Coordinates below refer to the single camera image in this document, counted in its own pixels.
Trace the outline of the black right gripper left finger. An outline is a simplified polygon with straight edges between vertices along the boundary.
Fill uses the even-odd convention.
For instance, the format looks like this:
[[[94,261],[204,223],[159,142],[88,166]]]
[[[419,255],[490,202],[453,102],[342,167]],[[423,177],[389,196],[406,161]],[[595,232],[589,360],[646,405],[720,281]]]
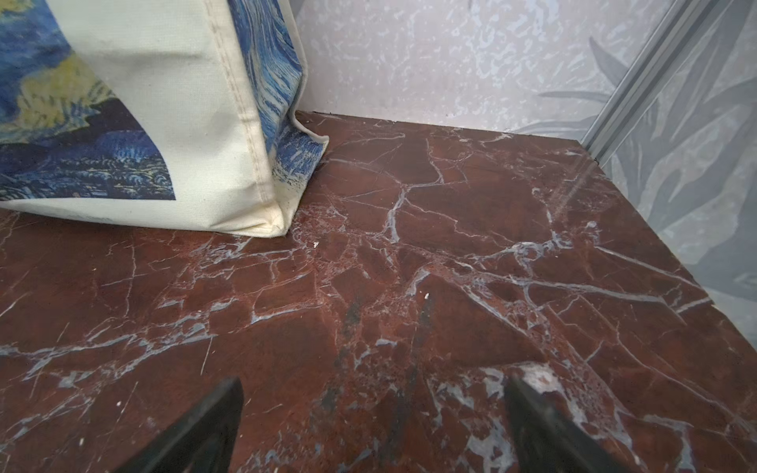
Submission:
[[[118,472],[227,472],[242,419],[244,390],[226,378]]]

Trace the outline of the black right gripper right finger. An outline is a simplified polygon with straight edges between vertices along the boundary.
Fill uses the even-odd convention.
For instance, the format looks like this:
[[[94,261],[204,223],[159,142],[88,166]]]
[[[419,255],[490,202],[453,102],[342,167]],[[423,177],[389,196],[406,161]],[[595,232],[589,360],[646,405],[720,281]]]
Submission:
[[[524,380],[504,387],[511,437],[522,472],[625,472],[627,468]]]

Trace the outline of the canvas tote bag starry print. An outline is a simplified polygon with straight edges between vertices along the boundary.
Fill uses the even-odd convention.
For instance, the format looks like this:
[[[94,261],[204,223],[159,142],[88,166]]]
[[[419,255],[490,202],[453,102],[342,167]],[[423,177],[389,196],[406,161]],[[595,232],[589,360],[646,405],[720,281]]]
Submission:
[[[5,1],[1,205],[287,234],[328,140],[286,1]]]

